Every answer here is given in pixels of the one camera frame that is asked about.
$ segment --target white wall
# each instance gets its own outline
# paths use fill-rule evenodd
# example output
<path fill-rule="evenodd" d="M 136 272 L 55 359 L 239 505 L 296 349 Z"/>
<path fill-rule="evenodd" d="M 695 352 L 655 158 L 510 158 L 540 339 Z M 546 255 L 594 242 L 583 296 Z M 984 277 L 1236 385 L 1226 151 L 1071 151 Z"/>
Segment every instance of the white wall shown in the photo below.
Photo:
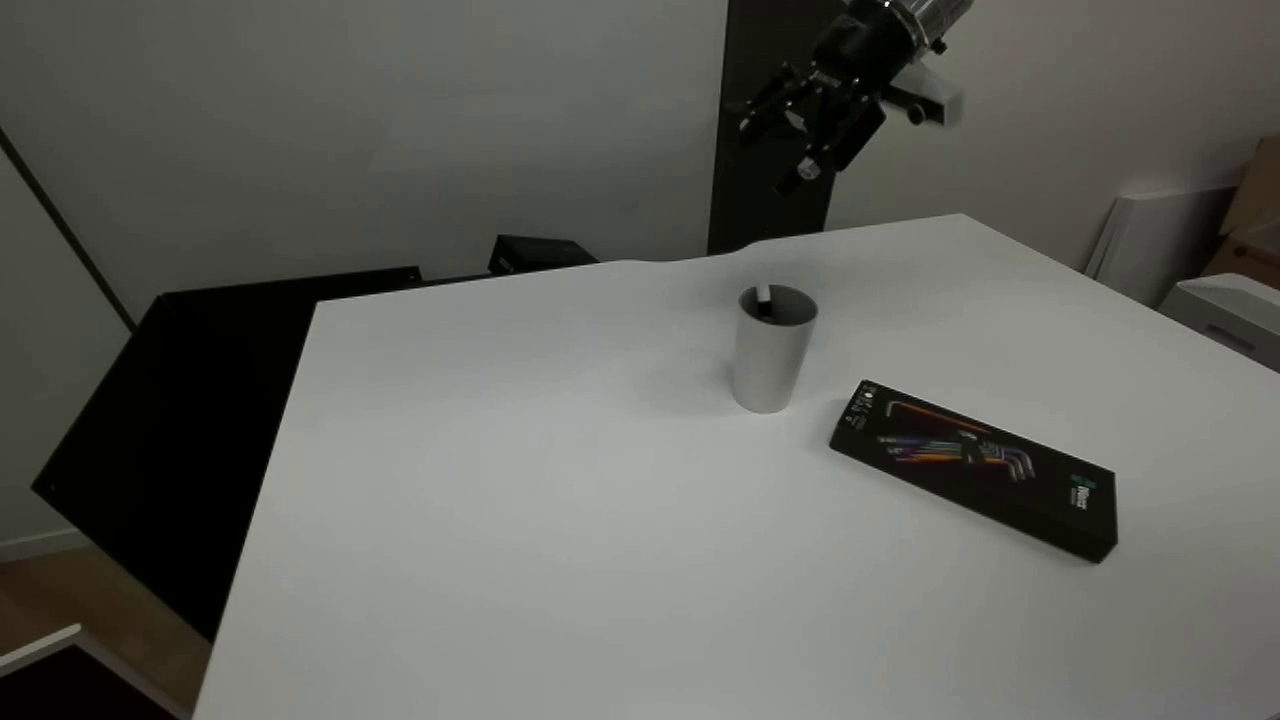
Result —
<path fill-rule="evenodd" d="M 0 124 L 138 312 L 495 232 L 705 253 L 723 0 L 2 0 Z"/>
<path fill-rule="evenodd" d="M 832 225 L 959 207 L 1081 264 L 1119 188 L 1224 176 L 1280 132 L 1280 0 L 975 0 L 936 70 L 968 122 L 881 132 Z"/>
<path fill-rule="evenodd" d="M 59 544 L 33 491 L 126 329 L 0 151 L 0 559 Z"/>

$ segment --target tabletop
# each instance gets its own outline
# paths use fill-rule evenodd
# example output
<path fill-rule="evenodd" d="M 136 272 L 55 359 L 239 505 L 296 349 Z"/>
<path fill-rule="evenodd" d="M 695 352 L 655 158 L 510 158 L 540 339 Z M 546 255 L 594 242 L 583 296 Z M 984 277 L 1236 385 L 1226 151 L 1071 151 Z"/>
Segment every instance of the tabletop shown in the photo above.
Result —
<path fill-rule="evenodd" d="M 797 400 L 735 296 L 816 296 Z M 1114 472 L 1084 565 L 828 448 L 860 382 Z M 201 720 L 1280 713 L 1280 378 L 968 219 L 319 306 Z"/>

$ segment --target metal cup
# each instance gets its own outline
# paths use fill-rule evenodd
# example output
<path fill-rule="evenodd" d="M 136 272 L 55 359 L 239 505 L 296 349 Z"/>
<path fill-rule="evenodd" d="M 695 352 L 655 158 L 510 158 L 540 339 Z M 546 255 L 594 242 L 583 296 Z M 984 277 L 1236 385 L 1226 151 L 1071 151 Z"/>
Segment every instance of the metal cup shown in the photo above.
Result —
<path fill-rule="evenodd" d="M 786 408 L 807 352 L 810 321 L 816 300 L 797 290 L 761 286 L 738 296 L 726 385 L 747 412 Z"/>

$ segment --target black package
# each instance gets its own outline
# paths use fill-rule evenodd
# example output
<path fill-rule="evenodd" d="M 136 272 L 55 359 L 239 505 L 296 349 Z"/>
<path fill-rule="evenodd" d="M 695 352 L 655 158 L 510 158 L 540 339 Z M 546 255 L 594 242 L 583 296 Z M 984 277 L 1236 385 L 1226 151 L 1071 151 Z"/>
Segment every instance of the black package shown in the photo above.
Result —
<path fill-rule="evenodd" d="M 832 448 L 1090 565 L 1119 542 L 1108 470 L 873 382 L 851 394 Z"/>

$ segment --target chair backrest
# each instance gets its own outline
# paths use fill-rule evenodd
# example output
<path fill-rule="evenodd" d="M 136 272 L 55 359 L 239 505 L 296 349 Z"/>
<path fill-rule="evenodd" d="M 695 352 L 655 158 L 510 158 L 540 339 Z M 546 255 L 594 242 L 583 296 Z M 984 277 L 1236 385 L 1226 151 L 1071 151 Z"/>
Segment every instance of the chair backrest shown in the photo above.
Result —
<path fill-rule="evenodd" d="M 0 655 L 0 717 L 175 720 L 186 713 L 72 625 Z"/>

